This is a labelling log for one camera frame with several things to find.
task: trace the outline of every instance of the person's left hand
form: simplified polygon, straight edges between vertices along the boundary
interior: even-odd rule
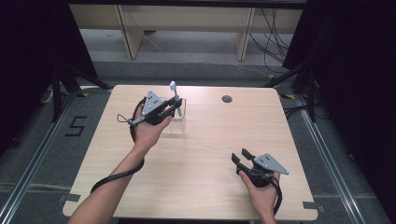
[[[137,108],[135,119],[140,119],[140,117],[142,116],[143,106],[144,105],[141,105],[139,106],[139,108]],[[164,128],[166,128],[166,126],[169,125],[171,119],[172,117],[168,116],[166,119],[163,120],[163,122],[157,125],[150,125],[146,122],[139,123],[137,127],[134,128],[134,144],[137,147],[147,149],[154,147],[155,144],[158,142],[158,139],[160,138],[161,132]]]

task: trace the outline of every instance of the wooden tabletop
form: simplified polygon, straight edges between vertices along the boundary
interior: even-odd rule
[[[138,101],[154,91],[173,97],[168,86],[116,86],[92,138],[71,194],[66,202],[71,216],[92,186],[108,176],[133,147],[121,114],[130,118]],[[115,217],[252,220],[257,215],[248,191],[235,172],[231,154],[244,164],[246,148],[253,155],[270,153],[289,172],[280,177],[283,202],[276,219],[314,220],[316,209],[304,209],[313,197],[306,181],[278,95],[274,89],[178,86],[186,99],[183,134],[163,134],[134,175]],[[232,97],[224,103],[222,97]]]

